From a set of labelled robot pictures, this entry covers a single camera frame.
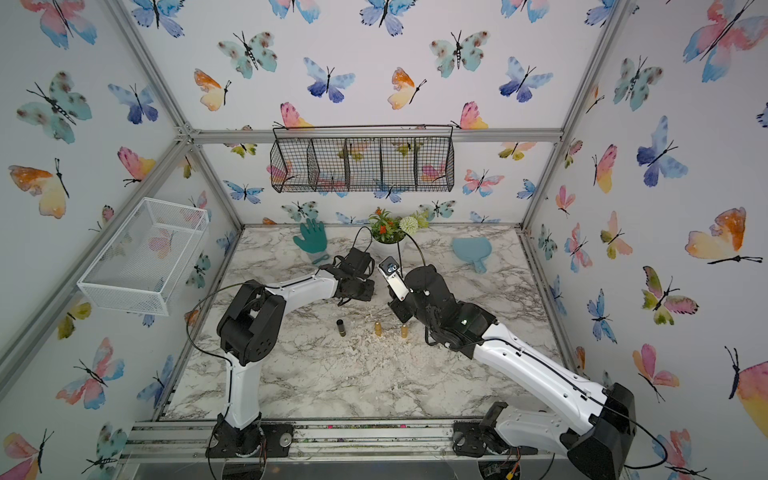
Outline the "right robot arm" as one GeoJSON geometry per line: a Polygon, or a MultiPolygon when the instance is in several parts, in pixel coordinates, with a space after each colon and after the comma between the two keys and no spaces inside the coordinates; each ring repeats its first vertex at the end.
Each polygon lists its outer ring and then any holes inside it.
{"type": "Polygon", "coordinates": [[[550,360],[489,311],[457,300],[432,265],[403,274],[388,257],[378,270],[399,319],[417,319],[436,343],[504,374],[548,406],[547,412],[507,406],[491,414],[504,444],[564,455],[589,479],[621,476],[637,432],[628,388],[605,387],[550,360]]]}

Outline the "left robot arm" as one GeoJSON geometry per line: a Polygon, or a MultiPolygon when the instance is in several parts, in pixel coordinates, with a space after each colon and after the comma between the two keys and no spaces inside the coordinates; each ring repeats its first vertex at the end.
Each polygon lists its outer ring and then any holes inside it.
{"type": "Polygon", "coordinates": [[[244,282],[217,326],[220,348],[227,362],[227,404],[212,429],[208,458],[249,458],[265,455],[259,387],[263,360],[277,344],[283,317],[327,299],[372,299],[375,283],[356,277],[337,278],[327,271],[277,286],[257,280],[244,282]]]}

